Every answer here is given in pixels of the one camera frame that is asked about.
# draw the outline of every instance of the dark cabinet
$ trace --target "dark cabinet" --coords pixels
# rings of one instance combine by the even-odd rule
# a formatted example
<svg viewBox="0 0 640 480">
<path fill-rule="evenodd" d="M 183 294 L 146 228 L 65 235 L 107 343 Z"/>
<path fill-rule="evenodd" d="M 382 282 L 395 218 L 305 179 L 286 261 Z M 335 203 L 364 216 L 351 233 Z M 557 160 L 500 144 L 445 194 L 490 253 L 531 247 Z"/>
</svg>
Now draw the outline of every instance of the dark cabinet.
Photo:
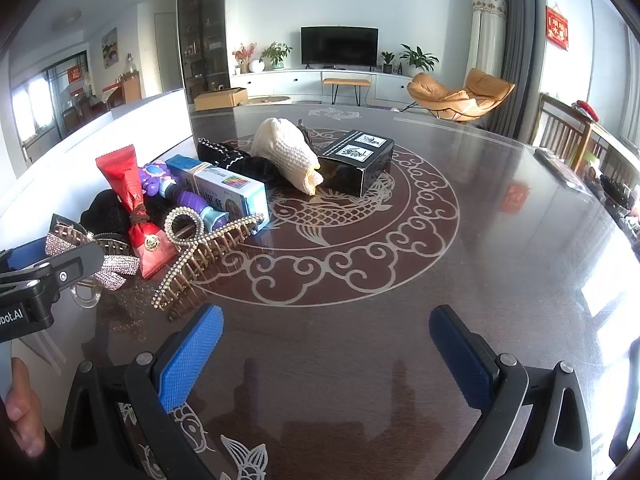
<svg viewBox="0 0 640 480">
<path fill-rule="evenodd" d="M 187 101 L 229 88 L 225 0 L 178 0 L 178 38 Z"/>
</svg>

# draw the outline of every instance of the gold sticker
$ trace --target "gold sticker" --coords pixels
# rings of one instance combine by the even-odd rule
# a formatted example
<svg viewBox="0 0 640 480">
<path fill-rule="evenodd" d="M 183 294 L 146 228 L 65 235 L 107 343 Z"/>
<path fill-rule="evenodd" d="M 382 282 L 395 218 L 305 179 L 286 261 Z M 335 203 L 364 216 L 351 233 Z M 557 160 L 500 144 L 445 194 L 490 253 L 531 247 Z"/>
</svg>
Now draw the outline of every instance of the gold sticker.
<svg viewBox="0 0 640 480">
<path fill-rule="evenodd" d="M 160 246 L 160 238 L 156 235 L 145 236 L 145 249 L 147 251 L 155 251 Z"/>
</svg>

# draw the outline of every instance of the red candy wrapper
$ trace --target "red candy wrapper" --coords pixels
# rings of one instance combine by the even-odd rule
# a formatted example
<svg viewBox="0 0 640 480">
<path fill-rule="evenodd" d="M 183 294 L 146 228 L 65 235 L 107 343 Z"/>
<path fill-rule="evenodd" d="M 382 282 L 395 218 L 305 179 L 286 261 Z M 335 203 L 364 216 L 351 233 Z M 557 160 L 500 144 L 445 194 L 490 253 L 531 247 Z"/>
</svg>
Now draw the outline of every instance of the red candy wrapper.
<svg viewBox="0 0 640 480">
<path fill-rule="evenodd" d="M 130 213 L 131 246 L 140 258 L 142 277 L 149 278 L 168 263 L 177 254 L 177 250 L 167 239 L 165 232 L 148 221 L 136 150 L 133 145 L 126 146 L 99 156 L 95 163 Z"/>
</svg>

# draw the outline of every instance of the white towel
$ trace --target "white towel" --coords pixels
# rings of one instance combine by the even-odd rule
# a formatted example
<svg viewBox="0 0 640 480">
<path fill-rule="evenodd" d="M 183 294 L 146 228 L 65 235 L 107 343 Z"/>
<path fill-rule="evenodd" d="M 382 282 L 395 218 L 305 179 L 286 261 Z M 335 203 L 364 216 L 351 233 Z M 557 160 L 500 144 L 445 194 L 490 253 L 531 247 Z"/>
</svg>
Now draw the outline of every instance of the white towel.
<svg viewBox="0 0 640 480">
<path fill-rule="evenodd" d="M 315 195 L 316 186 L 322 184 L 322 175 L 316 171 L 318 157 L 291 121 L 265 119 L 255 133 L 251 155 L 268 158 L 303 193 Z"/>
</svg>

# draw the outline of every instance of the screw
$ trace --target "screw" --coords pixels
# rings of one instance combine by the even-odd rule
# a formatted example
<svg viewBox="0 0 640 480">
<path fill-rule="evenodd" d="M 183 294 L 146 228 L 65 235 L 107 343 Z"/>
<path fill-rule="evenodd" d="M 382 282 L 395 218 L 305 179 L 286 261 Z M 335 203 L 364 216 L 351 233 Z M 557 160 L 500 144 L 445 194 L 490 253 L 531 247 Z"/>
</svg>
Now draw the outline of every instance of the screw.
<svg viewBox="0 0 640 480">
<path fill-rule="evenodd" d="M 138 354 L 136 357 L 136 362 L 140 366 L 148 365 L 153 360 L 153 354 L 151 352 L 142 352 L 142 354 Z"/>
<path fill-rule="evenodd" d="M 89 370 L 91 370 L 91 368 L 94 367 L 94 364 L 89 361 L 89 359 L 87 359 L 86 361 L 82 361 L 78 367 L 78 370 L 80 370 L 80 373 L 87 373 Z"/>
<path fill-rule="evenodd" d="M 569 361 L 560 361 L 560 369 L 561 369 L 565 374 L 572 374 L 572 373 L 574 373 L 574 366 L 573 366 Z"/>
<path fill-rule="evenodd" d="M 518 360 L 511 354 L 500 354 L 500 362 L 505 366 L 515 366 Z"/>
</svg>

